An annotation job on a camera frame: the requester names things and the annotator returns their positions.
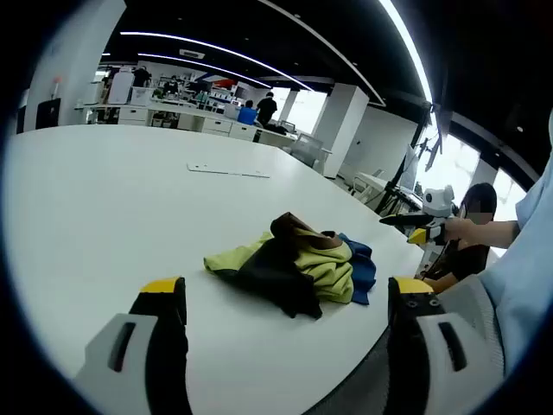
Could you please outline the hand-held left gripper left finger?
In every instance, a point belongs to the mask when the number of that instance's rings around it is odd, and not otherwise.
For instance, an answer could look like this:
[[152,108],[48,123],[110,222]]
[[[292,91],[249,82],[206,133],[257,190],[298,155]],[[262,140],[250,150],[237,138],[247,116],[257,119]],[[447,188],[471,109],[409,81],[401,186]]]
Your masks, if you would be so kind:
[[190,414],[186,283],[146,284],[86,345],[73,384],[102,414]]

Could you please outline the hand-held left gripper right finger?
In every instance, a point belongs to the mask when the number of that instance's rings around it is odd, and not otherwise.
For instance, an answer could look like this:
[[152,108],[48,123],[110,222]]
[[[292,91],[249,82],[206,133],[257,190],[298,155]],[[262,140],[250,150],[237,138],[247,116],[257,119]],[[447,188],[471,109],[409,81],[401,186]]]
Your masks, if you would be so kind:
[[389,414],[470,414],[505,378],[494,307],[475,276],[437,294],[388,281]]

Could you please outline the person's right hand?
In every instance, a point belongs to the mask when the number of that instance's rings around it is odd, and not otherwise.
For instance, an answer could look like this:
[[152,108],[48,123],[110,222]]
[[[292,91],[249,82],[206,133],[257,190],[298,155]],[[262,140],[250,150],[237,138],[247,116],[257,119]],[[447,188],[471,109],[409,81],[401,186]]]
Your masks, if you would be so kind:
[[448,218],[444,222],[444,239],[446,241],[462,239],[467,243],[472,243],[474,240],[474,227],[475,224],[470,219]]

